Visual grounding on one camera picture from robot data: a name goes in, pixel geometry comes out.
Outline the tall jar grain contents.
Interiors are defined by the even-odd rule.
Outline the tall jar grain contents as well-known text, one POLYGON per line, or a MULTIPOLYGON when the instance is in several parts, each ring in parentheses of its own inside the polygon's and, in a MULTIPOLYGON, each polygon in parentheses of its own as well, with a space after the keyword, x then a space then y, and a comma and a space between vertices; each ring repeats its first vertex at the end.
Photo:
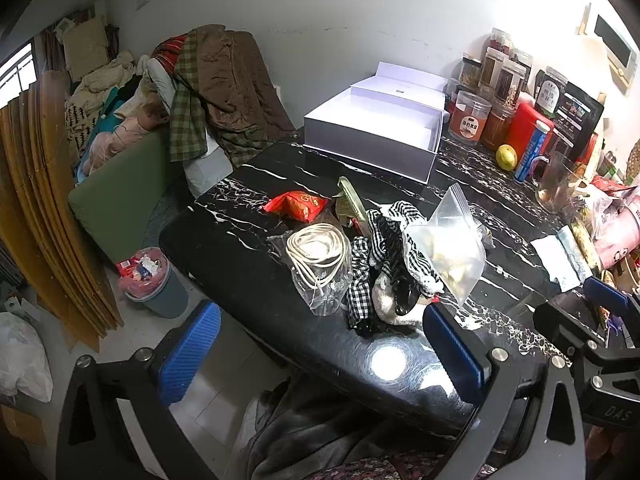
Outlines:
POLYGON ((511 60, 505 60, 498 73, 494 92, 495 100, 514 110, 525 75, 526 69, 524 66, 511 60))

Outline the glass mug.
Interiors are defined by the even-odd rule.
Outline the glass mug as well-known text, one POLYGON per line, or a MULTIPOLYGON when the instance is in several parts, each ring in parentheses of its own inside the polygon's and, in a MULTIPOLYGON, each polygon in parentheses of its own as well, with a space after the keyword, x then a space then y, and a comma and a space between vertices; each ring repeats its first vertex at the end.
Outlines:
POLYGON ((576 174, 575 163, 558 152, 535 157, 529 177, 538 204, 549 214, 558 214, 582 182, 582 177, 576 174))

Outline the pile of clothes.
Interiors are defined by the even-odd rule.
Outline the pile of clothes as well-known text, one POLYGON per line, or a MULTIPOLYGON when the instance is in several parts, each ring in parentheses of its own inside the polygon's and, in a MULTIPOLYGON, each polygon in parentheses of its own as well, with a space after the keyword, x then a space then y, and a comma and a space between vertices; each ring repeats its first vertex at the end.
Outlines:
POLYGON ((157 58, 122 51, 82 76, 67 100, 65 125, 77 183, 168 125, 175 87, 157 58))

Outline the tall jar brown contents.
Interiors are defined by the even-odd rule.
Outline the tall jar brown contents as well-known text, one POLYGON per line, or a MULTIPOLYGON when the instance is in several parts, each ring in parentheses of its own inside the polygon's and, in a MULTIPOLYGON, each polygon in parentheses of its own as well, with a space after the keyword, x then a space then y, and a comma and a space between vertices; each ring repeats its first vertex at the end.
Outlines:
POLYGON ((500 50, 487 48, 478 81, 478 95, 481 98, 490 101, 494 97, 500 70, 508 59, 509 57, 500 50))

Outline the green plaid cloth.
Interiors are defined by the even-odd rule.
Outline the green plaid cloth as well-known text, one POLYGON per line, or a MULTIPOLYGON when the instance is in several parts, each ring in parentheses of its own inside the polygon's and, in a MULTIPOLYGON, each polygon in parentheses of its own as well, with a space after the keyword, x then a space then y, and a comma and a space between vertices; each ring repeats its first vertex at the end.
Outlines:
POLYGON ((184 40, 174 70, 176 93, 171 104, 169 157, 188 162, 207 151, 206 118, 198 88, 198 34, 192 29, 184 40))

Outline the bag of cream rope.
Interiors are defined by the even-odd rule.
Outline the bag of cream rope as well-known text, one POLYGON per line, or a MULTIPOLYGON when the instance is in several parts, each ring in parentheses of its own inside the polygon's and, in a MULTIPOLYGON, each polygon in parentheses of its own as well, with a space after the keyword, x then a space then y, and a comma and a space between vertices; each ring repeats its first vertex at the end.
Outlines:
POLYGON ((312 314, 328 316, 341 309, 352 282, 352 246, 341 229, 313 223, 267 240, 290 269, 293 285, 312 314))

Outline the black stand-up pouch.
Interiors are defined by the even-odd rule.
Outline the black stand-up pouch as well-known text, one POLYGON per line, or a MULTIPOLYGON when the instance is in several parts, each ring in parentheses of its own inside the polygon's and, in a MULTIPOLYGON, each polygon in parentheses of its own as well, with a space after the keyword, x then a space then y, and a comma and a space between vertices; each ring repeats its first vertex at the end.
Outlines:
POLYGON ((566 84, 554 113, 554 128, 570 141, 566 157, 572 162, 582 156, 603 111, 604 106, 576 84, 566 84))

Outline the red gold snack packet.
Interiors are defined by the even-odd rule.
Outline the red gold snack packet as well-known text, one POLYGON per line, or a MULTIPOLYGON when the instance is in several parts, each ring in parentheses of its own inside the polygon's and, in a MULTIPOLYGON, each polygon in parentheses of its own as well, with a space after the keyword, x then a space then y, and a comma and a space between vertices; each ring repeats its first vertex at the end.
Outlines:
POLYGON ((273 197, 262 206, 262 210, 270 214, 278 214, 292 220, 310 223, 320 214, 328 203, 326 198, 303 191, 288 191, 273 197))

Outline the green patterned packet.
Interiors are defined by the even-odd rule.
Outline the green patterned packet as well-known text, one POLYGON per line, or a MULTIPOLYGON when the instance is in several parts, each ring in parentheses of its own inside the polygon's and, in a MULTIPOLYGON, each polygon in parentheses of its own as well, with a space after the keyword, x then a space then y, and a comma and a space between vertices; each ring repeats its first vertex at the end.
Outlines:
POLYGON ((343 226, 354 228, 364 237, 371 236, 371 226, 367 211, 355 188, 346 177, 341 176, 337 180, 340 190, 335 196, 334 210, 336 218, 343 226))

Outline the small framed chalkboard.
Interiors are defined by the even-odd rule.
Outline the small framed chalkboard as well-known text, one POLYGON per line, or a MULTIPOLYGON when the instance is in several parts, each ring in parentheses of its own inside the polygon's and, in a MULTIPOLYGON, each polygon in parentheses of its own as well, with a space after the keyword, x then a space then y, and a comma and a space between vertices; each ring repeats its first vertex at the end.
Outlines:
POLYGON ((591 2, 585 6, 578 32, 603 44, 612 81, 620 92, 626 94, 634 82, 634 76, 636 76, 637 50, 616 32, 601 14, 600 9, 591 2))

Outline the black white checkered cloth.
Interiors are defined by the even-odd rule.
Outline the black white checkered cloth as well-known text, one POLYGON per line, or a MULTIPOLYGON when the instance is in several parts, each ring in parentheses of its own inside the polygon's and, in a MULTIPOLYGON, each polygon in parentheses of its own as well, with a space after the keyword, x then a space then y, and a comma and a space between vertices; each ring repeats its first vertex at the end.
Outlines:
POLYGON ((352 240, 348 327, 360 335, 372 333, 378 323, 420 327, 426 307, 444 292, 433 263, 407 234, 426 219, 416 206, 398 200, 368 210, 367 220, 371 234, 352 240))

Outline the clear zip bag with snacks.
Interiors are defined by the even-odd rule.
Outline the clear zip bag with snacks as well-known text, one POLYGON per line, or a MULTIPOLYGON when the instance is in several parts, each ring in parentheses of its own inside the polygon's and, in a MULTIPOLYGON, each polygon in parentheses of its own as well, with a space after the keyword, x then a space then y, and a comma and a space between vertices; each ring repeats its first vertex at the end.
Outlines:
POLYGON ((463 307, 483 274, 486 252, 461 186, 451 185, 431 218, 411 222, 405 233, 463 307))

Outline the dark jar white label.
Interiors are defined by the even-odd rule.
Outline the dark jar white label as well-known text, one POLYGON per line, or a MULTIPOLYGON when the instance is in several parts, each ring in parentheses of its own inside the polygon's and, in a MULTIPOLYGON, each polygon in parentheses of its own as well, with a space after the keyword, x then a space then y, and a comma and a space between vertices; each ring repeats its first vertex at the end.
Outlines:
POLYGON ((540 70, 535 80, 535 110, 553 119, 567 83, 567 78, 551 66, 540 70))

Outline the small jar pink lid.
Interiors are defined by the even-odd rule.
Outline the small jar pink lid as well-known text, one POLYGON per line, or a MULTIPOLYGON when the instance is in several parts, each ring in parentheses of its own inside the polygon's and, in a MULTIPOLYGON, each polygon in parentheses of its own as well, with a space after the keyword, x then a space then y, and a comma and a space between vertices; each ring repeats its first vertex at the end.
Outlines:
POLYGON ((468 88, 476 88, 480 82, 482 62, 469 55, 463 55, 457 80, 468 88))

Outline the white plastic bag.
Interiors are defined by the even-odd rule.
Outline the white plastic bag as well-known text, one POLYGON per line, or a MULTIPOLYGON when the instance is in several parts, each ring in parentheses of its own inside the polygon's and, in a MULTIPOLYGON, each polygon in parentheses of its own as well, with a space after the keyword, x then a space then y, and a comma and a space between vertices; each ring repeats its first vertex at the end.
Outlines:
POLYGON ((49 403, 53 379, 38 333, 29 323, 9 312, 1 313, 0 322, 1 393, 16 396, 21 392, 49 403))

